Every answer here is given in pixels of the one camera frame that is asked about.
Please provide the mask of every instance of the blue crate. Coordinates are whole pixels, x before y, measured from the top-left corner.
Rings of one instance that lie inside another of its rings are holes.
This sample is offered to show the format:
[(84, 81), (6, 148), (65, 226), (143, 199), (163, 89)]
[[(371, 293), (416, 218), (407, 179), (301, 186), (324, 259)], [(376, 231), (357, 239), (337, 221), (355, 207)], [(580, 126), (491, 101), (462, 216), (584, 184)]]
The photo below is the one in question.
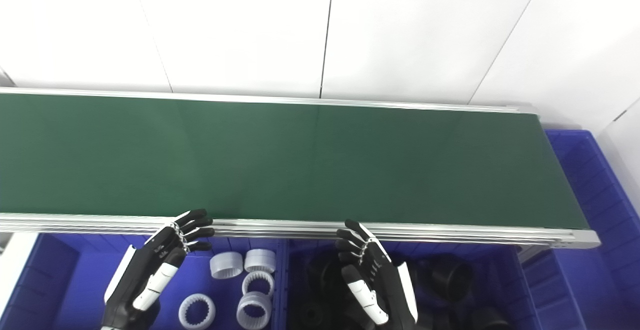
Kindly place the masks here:
[(640, 329), (640, 219), (590, 132), (546, 133), (602, 245), (523, 264), (542, 328)]
[[(520, 266), (515, 248), (473, 244), (386, 242), (391, 254), (420, 259), (455, 253), (473, 263), (477, 281), (473, 296), (460, 305), (494, 305), (518, 330), (640, 329), (640, 220), (589, 132), (547, 130), (590, 227), (602, 246), (592, 250), (546, 251)], [(129, 244), (139, 235), (43, 234), (18, 280), (0, 330), (80, 330), (97, 328), (103, 293)], [(276, 251), (274, 311), (268, 330), (285, 330), (289, 300), (308, 292), (302, 277), (306, 262), (328, 241), (283, 239), (210, 239), (213, 253)], [(213, 280), (212, 252), (189, 255), (160, 298), (162, 312), (153, 330), (179, 330), (178, 306), (194, 292), (210, 295), (217, 307), (211, 329), (240, 330), (235, 307), (243, 276)], [(423, 291), (421, 305), (444, 305)]]
[[(475, 279), (471, 296), (454, 307), (460, 319), (464, 320), (473, 308), (492, 306), (500, 309), (518, 330), (542, 329), (514, 246), (424, 242), (384, 242), (383, 245), (392, 259), (400, 255), (420, 260), (430, 255), (452, 253), (469, 261)], [(291, 240), (288, 247), (288, 305), (282, 309), (283, 316), (311, 295), (307, 265), (317, 254), (334, 250), (334, 242)], [(448, 305), (422, 287), (416, 287), (415, 295), (419, 312)]]
[[(139, 248), (146, 239), (141, 235), (40, 235), (0, 320), (0, 330), (98, 329), (105, 309), (103, 295), (122, 255), (130, 244)], [(151, 330), (182, 329), (178, 308), (194, 293), (206, 294), (215, 303), (216, 315), (211, 329), (242, 330), (236, 321), (236, 307), (246, 273), (228, 280), (215, 280), (211, 278), (209, 261), (213, 253), (245, 254), (250, 249), (276, 252), (274, 310), (266, 330), (283, 330), (284, 319), (279, 308), (286, 298), (283, 282), (286, 281), (287, 242), (245, 238), (212, 238), (210, 241), (212, 251), (189, 254), (160, 296), (162, 310)]]

